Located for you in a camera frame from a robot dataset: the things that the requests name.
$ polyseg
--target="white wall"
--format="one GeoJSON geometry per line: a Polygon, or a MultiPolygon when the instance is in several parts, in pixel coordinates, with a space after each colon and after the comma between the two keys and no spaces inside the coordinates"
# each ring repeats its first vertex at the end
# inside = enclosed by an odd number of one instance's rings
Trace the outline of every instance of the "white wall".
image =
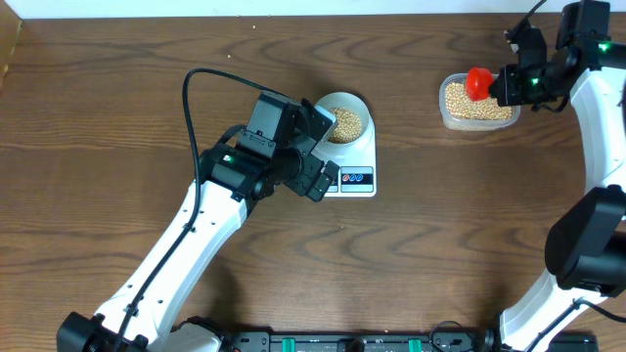
{"type": "MultiPolygon", "coordinates": [[[[5,0],[23,19],[525,13],[538,0],[5,0]]],[[[576,0],[549,0],[560,12],[576,0]]],[[[626,0],[609,0],[626,11],[626,0]]]]}

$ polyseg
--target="green connector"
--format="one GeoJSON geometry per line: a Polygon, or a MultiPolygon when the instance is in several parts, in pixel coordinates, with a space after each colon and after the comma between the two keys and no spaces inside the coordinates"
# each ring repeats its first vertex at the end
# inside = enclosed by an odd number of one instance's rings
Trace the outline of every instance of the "green connector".
{"type": "Polygon", "coordinates": [[[283,352],[295,352],[295,339],[283,338],[283,352]]]}
{"type": "Polygon", "coordinates": [[[422,352],[422,341],[419,339],[410,339],[409,352],[422,352]]]}

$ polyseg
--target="white bowl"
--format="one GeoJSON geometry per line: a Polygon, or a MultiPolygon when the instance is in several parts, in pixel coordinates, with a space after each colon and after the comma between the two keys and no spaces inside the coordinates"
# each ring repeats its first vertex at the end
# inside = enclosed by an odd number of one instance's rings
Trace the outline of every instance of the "white bowl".
{"type": "Polygon", "coordinates": [[[329,141],[320,142],[316,150],[323,154],[341,157],[347,150],[362,150],[374,136],[374,121],[370,115],[368,107],[355,95],[349,93],[332,93],[320,99],[315,105],[328,111],[332,108],[346,108],[353,111],[361,119],[361,136],[350,143],[332,143],[329,141]]]}

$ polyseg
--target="green led light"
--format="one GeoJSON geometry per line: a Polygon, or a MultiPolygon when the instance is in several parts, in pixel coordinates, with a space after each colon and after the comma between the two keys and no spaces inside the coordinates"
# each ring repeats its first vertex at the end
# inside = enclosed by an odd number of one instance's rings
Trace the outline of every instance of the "green led light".
{"type": "Polygon", "coordinates": [[[598,44],[598,47],[603,51],[603,53],[605,53],[606,50],[610,48],[610,45],[608,43],[600,43],[598,44]]]}

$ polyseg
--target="black base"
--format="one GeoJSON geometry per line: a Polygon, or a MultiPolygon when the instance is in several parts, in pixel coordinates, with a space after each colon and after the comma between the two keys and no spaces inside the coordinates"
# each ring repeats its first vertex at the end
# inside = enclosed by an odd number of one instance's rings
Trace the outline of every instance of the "black base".
{"type": "MultiPolygon", "coordinates": [[[[239,332],[225,338],[220,352],[483,352],[498,348],[474,343],[483,339],[474,332],[428,334],[270,334],[239,332]]],[[[548,352],[599,352],[596,337],[562,333],[555,337],[548,352]]]]}
{"type": "MultiPolygon", "coordinates": [[[[111,351],[115,333],[102,327],[103,316],[91,320],[77,313],[67,316],[57,332],[57,351],[111,351]]],[[[437,329],[433,345],[426,332],[406,334],[315,334],[249,331],[228,333],[203,318],[190,318],[195,324],[222,339],[219,352],[501,352],[494,346],[493,330],[437,329]]],[[[138,335],[124,339],[126,352],[145,352],[148,340],[138,335]]],[[[561,333],[550,343],[549,352],[599,352],[596,337],[590,334],[561,333]]]]}

